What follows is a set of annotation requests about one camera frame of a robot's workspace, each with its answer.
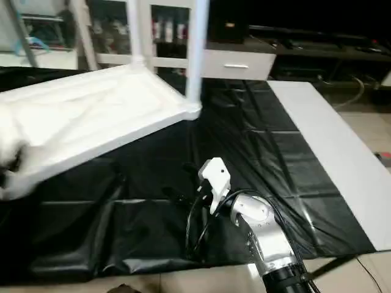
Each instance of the black cable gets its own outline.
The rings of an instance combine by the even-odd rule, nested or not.
[[[313,280],[309,280],[308,281],[308,284],[310,285],[310,287],[312,288],[312,290],[315,292],[315,293],[321,293],[320,290],[318,289],[318,287],[315,285],[315,283],[313,282]]]
[[[188,220],[187,220],[187,223],[186,223],[186,238],[185,238],[186,254],[189,253],[189,251],[190,251],[189,238],[190,238],[191,218],[193,216],[193,213],[195,213],[197,205],[202,201],[202,198],[203,198],[202,195],[199,195],[198,197],[196,197],[196,199],[194,200],[194,202],[193,202],[193,204],[192,204],[192,206],[190,208],[190,211],[189,211]]]
[[[237,190],[229,195],[227,195],[223,201],[221,201],[216,210],[213,212],[211,218],[208,219],[208,221],[206,221],[206,224],[205,226],[203,227],[203,230],[201,232],[201,235],[200,237],[198,238],[197,240],[197,243],[195,244],[194,248],[193,248],[193,253],[195,253],[198,249],[198,247],[200,246],[201,244],[201,241],[202,241],[202,238],[204,237],[207,229],[209,228],[209,226],[211,225],[212,221],[219,215],[219,212],[221,210],[221,208],[228,202],[230,201],[233,197],[237,196],[238,194],[242,193],[242,192],[250,192],[252,189],[240,189],[240,190]]]
[[[356,258],[359,264],[363,267],[363,269],[368,273],[369,277],[371,277],[372,281],[376,284],[378,287],[378,290],[380,293],[383,293],[382,289],[380,288],[379,283],[376,281],[375,277],[371,274],[371,272],[364,266],[364,264],[360,261],[359,258]]]

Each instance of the wire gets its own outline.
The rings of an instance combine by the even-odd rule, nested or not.
[[[308,281],[308,284],[311,286],[312,290],[315,292],[315,293],[321,293],[320,290],[318,289],[318,287],[315,285],[315,283],[313,282],[313,280],[309,280]]]
[[[190,226],[191,226],[191,218],[193,216],[193,213],[195,213],[196,207],[198,203],[202,201],[202,195],[199,195],[193,202],[191,209],[189,211],[188,220],[186,223],[186,238],[185,238],[185,249],[186,252],[189,252],[189,238],[190,238]]]
[[[203,227],[203,230],[201,232],[201,235],[200,237],[198,238],[197,240],[197,243],[195,244],[194,248],[193,248],[193,253],[195,253],[198,249],[198,247],[200,246],[201,244],[201,241],[202,241],[202,238],[204,237],[207,229],[209,228],[209,226],[211,225],[212,221],[217,218],[217,216],[219,215],[219,212],[220,210],[222,209],[223,205],[225,205],[228,201],[230,201],[233,197],[237,196],[238,194],[240,193],[243,193],[243,192],[250,192],[252,189],[239,189],[233,193],[231,193],[230,195],[227,195],[223,201],[220,201],[220,203],[218,204],[216,210],[213,212],[211,218],[208,219],[208,221],[206,221],[206,224],[205,226]]]
[[[371,274],[371,272],[363,265],[363,263],[360,261],[359,258],[356,258],[359,264],[363,267],[363,269],[368,273],[369,277],[371,277],[372,281],[376,284],[378,287],[378,290],[380,293],[383,293],[382,289],[380,288],[379,283],[376,281],[375,277]]]
[[[359,85],[360,85],[360,89],[359,89],[358,94],[357,94],[356,96],[354,96],[353,99],[350,99],[350,100],[348,100],[348,101],[346,101],[346,102],[344,102],[344,103],[341,103],[341,104],[338,104],[338,105],[334,106],[334,109],[338,109],[338,108],[341,108],[341,107],[350,105],[350,104],[352,104],[352,103],[358,101],[358,100],[361,98],[361,96],[364,94],[365,85],[364,85],[364,83],[361,81],[361,79],[359,79],[359,78],[357,78],[357,77],[355,77],[355,76],[352,76],[352,78],[355,79],[355,80],[359,83]]]

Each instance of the white metal pole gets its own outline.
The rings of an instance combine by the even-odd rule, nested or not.
[[[139,24],[139,15],[137,8],[138,0],[127,0],[126,11],[129,24],[129,34],[130,34],[130,45],[131,45],[131,55],[132,63],[139,63],[144,61],[142,55],[142,45],[141,45],[141,35],[140,35],[140,24]]]
[[[93,44],[88,28],[89,23],[87,23],[87,19],[89,19],[88,6],[84,0],[71,0],[70,6],[72,13],[75,16],[76,26],[79,30],[79,35],[84,48],[84,53],[86,54],[88,66],[90,70],[97,70],[99,69],[98,62],[95,58],[95,51],[93,50]]]
[[[209,0],[194,0],[190,16],[188,43],[188,80],[186,83],[186,99],[200,103],[201,70],[203,65],[203,49],[208,29]]]
[[[13,26],[18,38],[19,42],[22,45],[24,53],[32,67],[39,67],[38,63],[35,59],[34,53],[32,52],[29,42],[27,41],[27,37],[29,34],[27,33],[26,27],[24,26],[23,20],[21,19],[18,11],[15,8],[13,1],[4,0],[3,1],[5,10],[8,13],[9,19],[11,21],[11,25]]]

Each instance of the black plastic sheet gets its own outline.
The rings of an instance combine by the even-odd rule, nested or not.
[[[304,258],[373,252],[343,197],[265,82],[205,79],[199,119],[182,121],[0,203],[0,281],[80,281],[250,262],[221,218],[186,259],[187,165],[222,157],[232,188],[272,198]],[[192,223],[191,242],[202,229]]]

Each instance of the glass cabinet door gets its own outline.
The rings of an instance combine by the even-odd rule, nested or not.
[[[149,0],[150,63],[160,78],[185,94],[192,1]]]
[[[100,68],[130,63],[126,1],[89,0],[90,34]]]
[[[0,22],[0,66],[79,68],[70,1],[3,0]]]

